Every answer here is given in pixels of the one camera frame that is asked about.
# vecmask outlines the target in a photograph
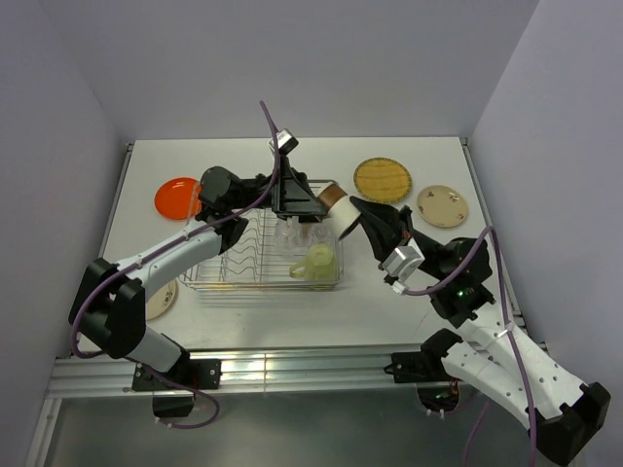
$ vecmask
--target orange plate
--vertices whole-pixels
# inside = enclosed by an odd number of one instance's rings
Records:
[[[156,192],[154,204],[156,209],[167,219],[173,221],[183,221],[188,217],[188,207],[193,197],[193,188],[197,180],[194,178],[174,178],[162,185]],[[197,186],[195,196],[195,212],[197,214],[202,209],[199,201],[200,186]]]

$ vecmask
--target gray wall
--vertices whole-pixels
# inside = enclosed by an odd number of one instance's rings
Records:
[[[127,138],[468,135],[537,0],[41,0]]]
[[[0,465],[21,465],[121,145],[39,3],[0,13]]]
[[[541,2],[472,140],[530,329],[613,396],[594,465],[623,457],[621,24],[620,0]]]

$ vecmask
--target white table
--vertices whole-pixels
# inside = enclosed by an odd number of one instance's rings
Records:
[[[167,180],[180,176],[201,178],[213,165],[223,165],[242,178],[268,174],[272,156],[267,139],[137,141],[114,213],[104,257],[111,262],[143,251],[174,234],[184,225],[163,218],[154,207],[154,194]],[[446,243],[458,236],[477,236],[485,219],[467,162],[456,137],[445,138],[308,138],[290,155],[290,161],[310,178],[337,180],[352,195],[355,168],[374,157],[404,164],[414,189],[404,201],[414,209],[414,226]],[[469,205],[469,215],[456,229],[428,225],[418,214],[416,197],[428,185],[448,185]],[[345,278],[331,292],[258,292],[249,299],[222,292],[197,292],[180,284],[171,309],[150,321],[188,349],[244,349],[327,347],[422,343],[441,327],[427,298],[400,297],[383,283],[384,274],[362,229],[344,242]],[[485,285],[499,298],[494,276]],[[435,280],[416,272],[408,285],[421,289]],[[95,346],[85,338],[83,350]]]

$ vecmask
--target dish rack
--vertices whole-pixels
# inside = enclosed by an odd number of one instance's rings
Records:
[[[311,180],[317,191],[330,180]],[[307,289],[331,290],[344,275],[344,251],[336,239],[337,275],[331,280],[304,280],[290,277],[290,267],[303,260],[307,247],[282,251],[275,246],[277,217],[270,209],[251,209],[242,215],[249,221],[239,242],[220,256],[198,263],[179,276],[186,286],[197,290]]]

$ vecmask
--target wooden plate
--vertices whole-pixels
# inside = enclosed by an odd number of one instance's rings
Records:
[[[418,210],[428,224],[444,229],[462,224],[469,212],[465,198],[444,185],[424,188],[418,195]]]
[[[156,292],[145,306],[145,320],[155,319],[167,311],[177,296],[177,281],[171,280]]]
[[[404,165],[386,158],[362,162],[354,171],[354,186],[366,199],[392,203],[404,199],[413,182]]]

